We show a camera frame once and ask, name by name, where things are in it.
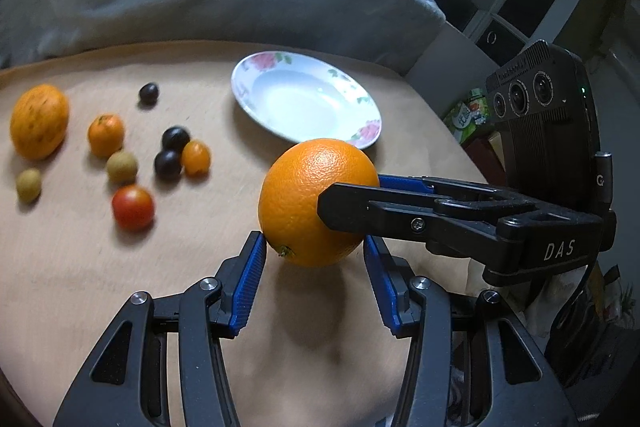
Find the floral plate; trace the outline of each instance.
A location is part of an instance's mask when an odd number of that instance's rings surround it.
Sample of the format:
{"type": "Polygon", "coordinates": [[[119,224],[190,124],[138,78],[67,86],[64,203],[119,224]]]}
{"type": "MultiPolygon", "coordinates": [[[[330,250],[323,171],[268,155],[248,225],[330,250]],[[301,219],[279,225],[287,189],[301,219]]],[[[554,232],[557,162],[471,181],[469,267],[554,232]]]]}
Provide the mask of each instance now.
{"type": "Polygon", "coordinates": [[[288,52],[249,55],[234,68],[231,89],[251,118],[295,143],[337,138],[364,149],[380,136],[382,118],[370,94],[317,58],[288,52]]]}

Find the plate rim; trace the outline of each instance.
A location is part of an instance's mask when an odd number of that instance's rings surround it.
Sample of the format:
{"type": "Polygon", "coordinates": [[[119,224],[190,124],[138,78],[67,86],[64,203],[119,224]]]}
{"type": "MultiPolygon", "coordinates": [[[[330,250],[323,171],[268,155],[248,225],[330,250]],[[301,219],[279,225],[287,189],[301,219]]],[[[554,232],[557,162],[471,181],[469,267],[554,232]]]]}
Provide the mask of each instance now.
{"type": "Polygon", "coordinates": [[[368,147],[371,147],[375,142],[378,141],[378,138],[380,137],[380,134],[382,134],[382,114],[380,113],[380,108],[378,107],[378,104],[376,103],[376,101],[371,96],[371,93],[367,89],[365,89],[365,87],[361,83],[359,83],[357,80],[355,80],[350,74],[345,73],[340,68],[337,68],[336,66],[334,66],[332,64],[329,64],[328,62],[325,62],[324,60],[321,60],[320,58],[313,57],[311,55],[304,55],[302,53],[282,51],[282,50],[264,50],[264,51],[261,51],[261,52],[255,52],[255,53],[252,53],[250,55],[247,55],[246,57],[243,57],[240,60],[238,60],[238,63],[235,65],[235,67],[231,71],[231,78],[230,78],[231,92],[232,92],[234,98],[236,99],[236,102],[238,102],[238,105],[242,108],[242,110],[245,112],[245,114],[249,115],[249,117],[253,121],[255,121],[255,123],[257,123],[260,127],[263,127],[264,129],[268,130],[270,133],[273,133],[274,135],[276,135],[276,136],[278,136],[278,137],[282,138],[283,140],[286,140],[286,141],[288,141],[290,143],[293,143],[293,144],[302,143],[302,142],[299,142],[296,139],[293,139],[290,136],[286,136],[285,134],[283,134],[283,133],[277,131],[276,129],[274,129],[273,127],[268,126],[267,124],[259,121],[257,119],[257,117],[254,115],[254,112],[251,110],[251,108],[249,108],[245,103],[243,103],[242,100],[236,94],[236,90],[234,89],[234,80],[236,79],[236,73],[238,72],[238,68],[246,60],[249,60],[250,58],[255,57],[256,55],[262,55],[264,53],[273,53],[273,54],[275,54],[275,53],[286,53],[288,55],[295,55],[295,56],[298,56],[298,57],[311,58],[312,60],[315,60],[316,62],[319,62],[320,64],[323,64],[324,66],[327,66],[330,69],[334,69],[334,70],[338,71],[338,73],[341,73],[344,76],[346,76],[351,82],[354,82],[355,84],[360,86],[367,93],[367,95],[369,96],[369,98],[373,102],[373,105],[376,108],[376,111],[378,113],[378,119],[380,120],[380,126],[378,128],[378,132],[376,133],[376,135],[372,139],[369,139],[367,142],[364,142],[361,145],[356,145],[356,144],[352,144],[352,145],[355,148],[359,149],[359,150],[363,150],[363,149],[366,149],[368,147]]]}

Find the camera lens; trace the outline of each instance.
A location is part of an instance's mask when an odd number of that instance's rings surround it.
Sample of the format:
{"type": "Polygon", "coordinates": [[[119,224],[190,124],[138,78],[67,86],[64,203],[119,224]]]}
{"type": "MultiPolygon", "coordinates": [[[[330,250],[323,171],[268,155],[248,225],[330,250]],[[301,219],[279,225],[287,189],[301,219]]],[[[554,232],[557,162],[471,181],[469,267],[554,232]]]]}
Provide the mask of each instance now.
{"type": "Polygon", "coordinates": [[[504,103],[504,97],[499,92],[497,92],[494,96],[494,109],[495,114],[497,114],[500,118],[504,117],[507,107],[504,103]]]}
{"type": "Polygon", "coordinates": [[[533,77],[533,92],[536,95],[536,99],[542,105],[548,105],[554,97],[554,88],[551,84],[551,79],[542,71],[533,77]]]}
{"type": "Polygon", "coordinates": [[[527,92],[521,83],[514,82],[511,84],[509,88],[509,98],[511,100],[511,107],[517,115],[521,116],[527,112],[529,101],[527,100],[527,92]]]}

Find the large orange fruit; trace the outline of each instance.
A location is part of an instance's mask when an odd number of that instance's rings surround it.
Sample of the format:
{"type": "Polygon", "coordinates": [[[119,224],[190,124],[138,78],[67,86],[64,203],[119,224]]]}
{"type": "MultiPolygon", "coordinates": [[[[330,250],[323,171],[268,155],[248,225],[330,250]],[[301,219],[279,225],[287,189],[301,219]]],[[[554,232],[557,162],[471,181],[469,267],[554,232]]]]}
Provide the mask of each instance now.
{"type": "Polygon", "coordinates": [[[117,114],[102,114],[91,123],[86,137],[93,154],[108,158],[122,149],[124,122],[117,114]]]}
{"type": "Polygon", "coordinates": [[[15,151],[28,160],[42,160],[65,139],[69,101],[54,86],[41,84],[15,103],[9,133],[15,151]]]}
{"type": "Polygon", "coordinates": [[[327,266],[360,244],[361,235],[330,230],[316,213],[320,193],[337,182],[380,185],[367,155],[341,140],[302,142],[271,166],[262,183],[258,221],[281,257],[300,266],[327,266]]]}

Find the blue gripper pad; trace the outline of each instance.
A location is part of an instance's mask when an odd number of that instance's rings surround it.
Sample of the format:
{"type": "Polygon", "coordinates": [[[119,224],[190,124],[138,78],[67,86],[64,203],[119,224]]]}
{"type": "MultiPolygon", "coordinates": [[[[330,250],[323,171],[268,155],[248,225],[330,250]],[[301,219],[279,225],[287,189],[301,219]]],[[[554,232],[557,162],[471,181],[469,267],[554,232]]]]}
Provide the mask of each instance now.
{"type": "Polygon", "coordinates": [[[364,238],[364,262],[383,324],[399,339],[411,337],[421,310],[410,299],[407,283],[414,273],[409,263],[391,256],[383,239],[372,235],[364,238]]]}
{"type": "Polygon", "coordinates": [[[407,176],[391,176],[380,174],[380,188],[392,188],[393,190],[405,190],[406,192],[419,192],[420,194],[433,194],[433,189],[422,181],[422,178],[409,178],[407,176]]]}
{"type": "MultiPolygon", "coordinates": [[[[258,290],[260,276],[262,275],[262,269],[264,268],[264,261],[266,259],[267,246],[264,235],[260,232],[252,232],[245,243],[245,248],[251,248],[251,250],[232,296],[229,330],[234,336],[246,326],[249,320],[251,306],[254,304],[255,293],[258,290]]],[[[245,254],[244,248],[242,248],[242,252],[236,263],[242,263],[243,254],[245,254]]]]}

